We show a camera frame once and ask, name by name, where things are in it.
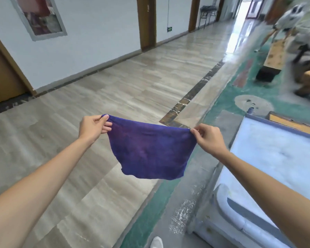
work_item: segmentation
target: framed picture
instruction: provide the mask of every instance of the framed picture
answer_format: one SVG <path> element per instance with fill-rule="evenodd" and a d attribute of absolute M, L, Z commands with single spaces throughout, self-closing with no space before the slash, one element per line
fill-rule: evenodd
<path fill-rule="evenodd" d="M 66 36 L 54 0 L 11 0 L 33 41 Z"/>

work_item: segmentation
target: person's left hand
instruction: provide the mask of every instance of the person's left hand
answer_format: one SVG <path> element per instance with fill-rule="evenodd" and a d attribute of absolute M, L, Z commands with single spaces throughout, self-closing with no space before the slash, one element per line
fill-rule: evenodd
<path fill-rule="evenodd" d="M 79 139 L 89 141 L 91 144 L 99 138 L 101 134 L 111 131 L 112 123 L 107 122 L 109 115 L 85 116 L 79 125 Z"/>

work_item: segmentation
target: white circle on floor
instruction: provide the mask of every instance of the white circle on floor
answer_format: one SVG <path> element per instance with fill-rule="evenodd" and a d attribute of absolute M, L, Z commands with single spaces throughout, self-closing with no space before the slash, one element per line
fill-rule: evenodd
<path fill-rule="evenodd" d="M 274 111 L 273 105 L 255 95 L 239 95 L 234 99 L 235 105 L 247 112 L 250 107 L 254 107 L 254 115 L 266 116 L 270 111 Z"/>

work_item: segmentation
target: hand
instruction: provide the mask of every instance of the hand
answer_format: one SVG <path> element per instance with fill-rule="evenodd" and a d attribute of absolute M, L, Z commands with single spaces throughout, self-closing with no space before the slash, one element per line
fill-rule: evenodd
<path fill-rule="evenodd" d="M 109 115 L 85 116 L 79 124 L 79 139 L 84 139 L 90 144 L 94 143 L 101 134 L 111 131 L 111 122 L 107 122 Z"/>
<path fill-rule="evenodd" d="M 199 146 L 215 158 L 218 159 L 223 154 L 229 152 L 218 127 L 199 124 L 194 129 L 191 129 L 191 133 L 195 136 Z"/>

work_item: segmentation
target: person's right arm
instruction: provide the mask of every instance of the person's right arm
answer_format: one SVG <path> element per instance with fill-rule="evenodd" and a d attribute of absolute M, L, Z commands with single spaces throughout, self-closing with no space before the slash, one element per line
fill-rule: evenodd
<path fill-rule="evenodd" d="M 260 208 L 298 248 L 310 247 L 309 199 L 229 152 L 219 128 L 200 124 L 191 132 L 202 149 L 231 171 Z"/>

